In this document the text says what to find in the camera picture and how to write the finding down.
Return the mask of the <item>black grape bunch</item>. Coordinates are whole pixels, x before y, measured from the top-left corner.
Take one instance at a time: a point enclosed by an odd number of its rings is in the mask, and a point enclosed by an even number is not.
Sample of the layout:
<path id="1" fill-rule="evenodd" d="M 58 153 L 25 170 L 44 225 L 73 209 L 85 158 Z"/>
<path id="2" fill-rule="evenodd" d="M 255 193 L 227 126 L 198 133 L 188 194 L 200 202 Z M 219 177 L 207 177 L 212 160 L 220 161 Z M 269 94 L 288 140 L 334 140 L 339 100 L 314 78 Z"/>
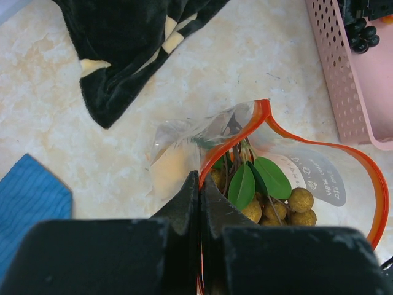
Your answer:
<path id="1" fill-rule="evenodd" d="M 359 18 L 354 23 L 346 25 L 345 31 L 349 46 L 356 54 L 364 54 L 380 42 L 376 27 L 367 25 L 364 18 Z"/>

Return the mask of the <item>clear zip top bag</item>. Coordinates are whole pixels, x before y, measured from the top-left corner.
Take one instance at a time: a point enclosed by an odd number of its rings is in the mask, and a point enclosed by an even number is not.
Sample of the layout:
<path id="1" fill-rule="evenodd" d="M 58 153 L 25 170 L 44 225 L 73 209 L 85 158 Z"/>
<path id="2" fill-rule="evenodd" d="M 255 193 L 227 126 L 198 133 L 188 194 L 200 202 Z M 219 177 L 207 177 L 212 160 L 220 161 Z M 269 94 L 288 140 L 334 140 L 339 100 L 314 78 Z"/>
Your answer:
<path id="1" fill-rule="evenodd" d="M 273 154 L 280 167 L 293 167 L 300 184 L 313 194 L 317 223 L 297 227 L 352 228 L 374 252 L 389 213 L 389 189 L 377 164 L 357 149 L 304 140 L 285 131 L 274 120 L 268 100 L 242 103 L 198 123 L 172 120 L 160 125 L 150 153 L 149 170 L 160 209 L 179 192 L 190 172 L 198 173 L 195 294 L 202 294 L 201 188 L 212 177 L 213 164 L 246 137 L 257 149 Z"/>

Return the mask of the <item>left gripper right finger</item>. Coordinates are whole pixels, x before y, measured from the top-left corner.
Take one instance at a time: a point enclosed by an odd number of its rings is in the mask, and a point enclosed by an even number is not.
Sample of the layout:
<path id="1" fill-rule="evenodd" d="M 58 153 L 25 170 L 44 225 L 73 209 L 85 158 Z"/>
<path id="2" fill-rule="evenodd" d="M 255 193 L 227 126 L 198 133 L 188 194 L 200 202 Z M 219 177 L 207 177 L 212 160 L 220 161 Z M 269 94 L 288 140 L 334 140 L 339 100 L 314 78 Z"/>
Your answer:
<path id="1" fill-rule="evenodd" d="M 200 196 L 202 294 L 389 294 L 390 281 L 359 231 L 257 225 L 210 176 Z"/>

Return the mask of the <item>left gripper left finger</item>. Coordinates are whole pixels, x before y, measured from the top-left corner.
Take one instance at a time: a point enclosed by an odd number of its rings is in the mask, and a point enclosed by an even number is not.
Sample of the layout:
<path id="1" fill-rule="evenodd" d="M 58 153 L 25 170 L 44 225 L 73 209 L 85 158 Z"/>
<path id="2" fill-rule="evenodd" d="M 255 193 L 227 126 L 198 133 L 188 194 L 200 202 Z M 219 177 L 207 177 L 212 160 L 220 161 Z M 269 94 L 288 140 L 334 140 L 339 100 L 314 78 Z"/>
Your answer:
<path id="1" fill-rule="evenodd" d="M 148 219 L 53 220 L 24 237 L 2 294 L 195 294 L 198 173 Z"/>

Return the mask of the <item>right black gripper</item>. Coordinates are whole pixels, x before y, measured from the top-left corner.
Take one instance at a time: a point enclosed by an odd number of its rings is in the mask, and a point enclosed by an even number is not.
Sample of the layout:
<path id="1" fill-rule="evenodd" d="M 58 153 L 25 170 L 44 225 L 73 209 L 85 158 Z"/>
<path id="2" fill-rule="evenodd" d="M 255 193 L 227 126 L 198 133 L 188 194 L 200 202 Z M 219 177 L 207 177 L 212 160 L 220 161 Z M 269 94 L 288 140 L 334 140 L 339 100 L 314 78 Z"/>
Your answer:
<path id="1" fill-rule="evenodd" d="M 392 15 L 392 0 L 338 0 L 343 23 L 357 19 L 377 20 Z"/>

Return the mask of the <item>brown longan bunch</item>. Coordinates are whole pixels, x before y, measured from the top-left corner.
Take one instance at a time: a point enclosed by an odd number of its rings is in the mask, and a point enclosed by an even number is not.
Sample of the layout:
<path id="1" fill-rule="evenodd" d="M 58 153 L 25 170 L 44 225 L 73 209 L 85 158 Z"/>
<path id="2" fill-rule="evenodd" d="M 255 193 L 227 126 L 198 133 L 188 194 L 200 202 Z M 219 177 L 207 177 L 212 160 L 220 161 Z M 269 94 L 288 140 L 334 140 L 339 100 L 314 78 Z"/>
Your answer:
<path id="1" fill-rule="evenodd" d="M 210 169 L 219 192 L 261 226 L 315 226 L 314 196 L 299 182 L 293 167 L 273 160 L 246 137 Z"/>

